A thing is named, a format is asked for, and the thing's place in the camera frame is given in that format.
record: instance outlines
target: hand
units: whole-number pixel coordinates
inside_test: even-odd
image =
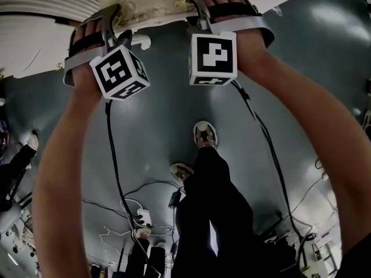
[[[214,6],[215,4],[223,4],[230,2],[239,2],[246,4],[244,0],[204,0],[207,7]],[[245,17],[244,15],[233,15],[217,17],[214,19],[215,23],[221,21]],[[239,70],[252,70],[256,68],[256,63],[267,54],[263,36],[259,29],[248,29],[237,31],[237,59]]]
[[[100,31],[101,21],[90,21],[76,30],[73,44],[75,44],[78,40],[82,39],[85,36]],[[92,45],[87,49],[81,50],[79,53],[99,46],[100,44]],[[75,83],[74,93],[75,95],[77,95],[78,99],[83,99],[85,104],[88,103],[89,105],[91,104],[95,107],[99,103],[102,97],[102,93],[99,89],[98,83],[95,79],[94,73],[89,63],[85,63],[75,67],[72,70],[72,77],[74,78]]]

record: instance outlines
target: black and white marker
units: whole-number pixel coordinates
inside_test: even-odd
[[[190,84],[224,86],[237,77],[236,33],[192,34]]]
[[[125,100],[150,86],[143,63],[123,45],[96,57],[90,66],[107,99]]]

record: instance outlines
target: lace tablecloth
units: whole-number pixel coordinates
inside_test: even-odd
[[[100,7],[104,8],[114,3],[121,5],[121,9],[114,20],[114,30],[122,31],[128,26],[167,17],[174,19],[195,14],[195,6],[185,0],[100,0]]]

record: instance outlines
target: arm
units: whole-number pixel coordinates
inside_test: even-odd
[[[83,36],[80,29],[78,36]],[[35,243],[46,278],[64,277],[66,269],[70,277],[90,277],[82,234],[81,162],[86,129],[101,93],[89,64],[72,74],[74,93],[42,155],[34,188]]]
[[[308,135],[339,208],[343,251],[371,232],[371,143],[347,108],[308,77],[268,54],[256,30],[237,35],[238,65],[279,98]]]

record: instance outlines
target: velcro strap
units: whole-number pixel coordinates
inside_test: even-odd
[[[95,32],[93,34],[90,34],[90,35],[88,35],[86,37],[83,37],[82,39],[76,41],[76,43],[71,46],[70,57],[73,57],[75,54],[77,54],[81,50],[86,49],[88,47],[91,47],[94,44],[104,45],[104,41],[103,41],[101,32]]]
[[[239,2],[216,4],[214,6],[210,6],[208,9],[211,20],[223,16],[256,15],[256,11],[250,5]]]

